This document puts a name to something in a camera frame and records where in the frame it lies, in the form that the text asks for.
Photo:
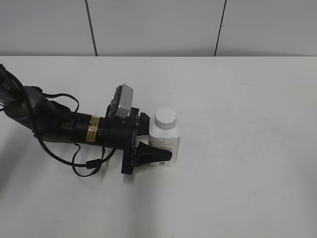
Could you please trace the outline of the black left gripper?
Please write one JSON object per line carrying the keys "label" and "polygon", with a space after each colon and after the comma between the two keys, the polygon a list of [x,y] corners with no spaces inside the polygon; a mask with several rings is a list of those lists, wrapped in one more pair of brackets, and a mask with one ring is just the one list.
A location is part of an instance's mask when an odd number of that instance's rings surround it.
{"label": "black left gripper", "polygon": [[122,174],[132,174],[134,168],[156,162],[167,162],[171,152],[139,142],[135,148],[136,135],[149,135],[150,117],[140,113],[138,108],[131,108],[130,116],[124,120],[123,138],[124,150],[122,157]]}

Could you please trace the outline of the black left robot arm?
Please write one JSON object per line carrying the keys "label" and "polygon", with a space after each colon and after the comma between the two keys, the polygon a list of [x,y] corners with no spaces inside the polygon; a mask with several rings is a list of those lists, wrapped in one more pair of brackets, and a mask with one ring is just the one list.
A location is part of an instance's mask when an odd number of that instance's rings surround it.
{"label": "black left robot arm", "polygon": [[[101,147],[100,158],[83,164],[56,157],[73,171],[85,168],[96,174],[117,150],[123,151],[121,172],[127,175],[136,167],[171,160],[170,151],[137,142],[138,136],[150,134],[150,117],[132,107],[133,89],[128,85],[117,87],[104,117],[71,110],[55,99],[55,94],[46,94],[36,86],[24,86],[4,66],[0,68],[2,111],[29,128],[47,154],[53,156],[47,142]],[[106,148],[110,149],[109,154],[104,151]]]}

